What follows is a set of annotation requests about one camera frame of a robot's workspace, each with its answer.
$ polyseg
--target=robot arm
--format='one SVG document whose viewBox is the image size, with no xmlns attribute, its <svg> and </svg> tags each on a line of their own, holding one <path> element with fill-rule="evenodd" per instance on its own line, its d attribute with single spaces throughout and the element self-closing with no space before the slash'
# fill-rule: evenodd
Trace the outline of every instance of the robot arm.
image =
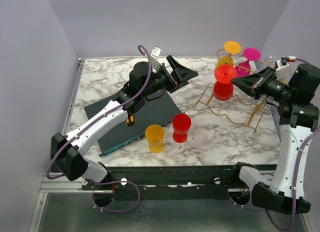
<svg viewBox="0 0 320 232">
<path fill-rule="evenodd" d="M 256 100 L 266 95 L 277 101 L 281 125 L 280 153 L 273 180 L 267 181 L 249 164 L 238 163 L 236 171 L 238 178 L 251 190 L 253 205 L 291 214 L 293 200 L 296 200 L 295 212 L 307 213 L 310 203 L 303 200 L 303 181 L 310 141 L 303 149 L 301 146 L 318 128 L 319 109 L 310 101 L 320 83 L 320 69 L 310 64 L 300 64 L 286 85 L 278 81 L 283 75 L 278 76 L 277 68 L 281 69 L 281 66 L 267 67 L 256 74 L 231 81 Z"/>
<path fill-rule="evenodd" d="M 171 55 L 166 59 L 173 69 L 171 74 L 165 65 L 158 63 L 157 57 L 151 54 L 151 63 L 156 65 L 154 67 L 156 72 L 151 72 L 150 79 L 139 96 L 136 94 L 143 88 L 147 80 L 148 62 L 138 62 L 134 65 L 129 74 L 129 81 L 113 95 L 112 101 L 97 115 L 65 136 L 58 132 L 52 137 L 50 158 L 52 160 L 58 151 L 65 147 L 55 159 L 54 164 L 70 181 L 83 177 L 101 182 L 108 174 L 107 168 L 102 163 L 96 163 L 83 157 L 93 143 L 141 109 L 146 100 L 148 101 L 148 96 L 160 90 L 173 93 L 186 86 L 188 80 L 198 76 L 197 72 L 180 65 Z"/>
</svg>

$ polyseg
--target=upside-down cup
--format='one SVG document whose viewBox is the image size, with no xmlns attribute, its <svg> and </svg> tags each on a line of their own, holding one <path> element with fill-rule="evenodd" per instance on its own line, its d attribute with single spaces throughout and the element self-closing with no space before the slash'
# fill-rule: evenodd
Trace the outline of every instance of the upside-down cup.
<svg viewBox="0 0 320 232">
<path fill-rule="evenodd" d="M 153 124 L 146 128 L 145 138 L 152 153 L 158 154 L 164 150 L 165 131 L 160 125 Z"/>
<path fill-rule="evenodd" d="M 179 113 L 173 118 L 173 140 L 177 143 L 183 143 L 188 138 L 188 131 L 191 126 L 191 119 L 184 113 Z"/>
</svg>

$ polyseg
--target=table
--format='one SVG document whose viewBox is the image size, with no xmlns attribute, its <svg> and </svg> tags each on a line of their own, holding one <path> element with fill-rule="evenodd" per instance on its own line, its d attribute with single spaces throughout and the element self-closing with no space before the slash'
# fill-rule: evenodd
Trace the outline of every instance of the table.
<svg viewBox="0 0 320 232">
<path fill-rule="evenodd" d="M 181 89 L 182 100 L 175 100 L 179 109 L 189 115 L 192 126 L 188 140 L 178 144 L 172 139 L 173 127 L 164 128 L 164 151 L 154 154 L 149 151 L 146 139 L 135 141 L 108 156 L 100 157 L 101 150 L 95 143 L 85 157 L 106 166 L 201 166 L 233 165 L 239 161 L 251 164 L 276 164 L 280 140 L 270 111 L 263 115 L 258 130 L 243 125 L 235 125 L 222 116 L 216 116 L 202 104 L 196 105 L 209 82 L 215 82 L 214 69 L 218 59 L 175 58 L 183 66 L 195 70 L 199 76 Z M 88 118 L 84 107 L 116 93 L 129 79 L 134 64 L 146 61 L 142 57 L 89 58 L 85 60 L 82 76 L 75 98 L 69 131 L 76 129 Z M 171 68 L 165 58 L 168 71 Z M 234 94 L 250 104 L 253 99 L 238 88 Z M 241 106 L 235 100 L 212 100 L 211 107 L 219 113 L 227 113 L 235 121 L 248 120 L 252 107 Z"/>
</svg>

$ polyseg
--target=dark gray drying mat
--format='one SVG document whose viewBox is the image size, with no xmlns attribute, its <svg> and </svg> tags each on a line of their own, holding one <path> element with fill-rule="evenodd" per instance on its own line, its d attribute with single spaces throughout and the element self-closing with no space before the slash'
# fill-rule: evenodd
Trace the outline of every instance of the dark gray drying mat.
<svg viewBox="0 0 320 232">
<path fill-rule="evenodd" d="M 111 99 L 112 96 L 109 96 L 84 107 L 88 119 L 99 113 Z M 175 115 L 179 113 L 181 113 L 180 109 L 165 91 L 162 97 L 146 102 L 145 106 L 134 114 L 133 125 L 126 126 L 124 121 L 102 136 L 98 140 L 102 154 L 107 156 L 133 141 L 143 138 L 148 126 L 165 126 L 171 123 Z"/>
</svg>

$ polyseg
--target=cup base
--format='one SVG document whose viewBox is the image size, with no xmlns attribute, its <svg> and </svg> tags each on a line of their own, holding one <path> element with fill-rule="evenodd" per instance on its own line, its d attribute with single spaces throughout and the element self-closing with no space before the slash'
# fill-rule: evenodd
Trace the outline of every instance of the cup base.
<svg viewBox="0 0 320 232">
<path fill-rule="evenodd" d="M 149 145 L 149 149 L 152 153 L 155 153 L 155 154 L 159 154 L 161 153 L 165 148 L 165 144 L 162 143 L 160 144 L 159 146 L 154 146 L 154 145 Z"/>
<path fill-rule="evenodd" d="M 177 133 L 173 133 L 172 138 L 175 142 L 177 143 L 183 143 L 187 140 L 188 135 L 187 134 L 183 134 L 183 135 L 179 135 Z"/>
</svg>

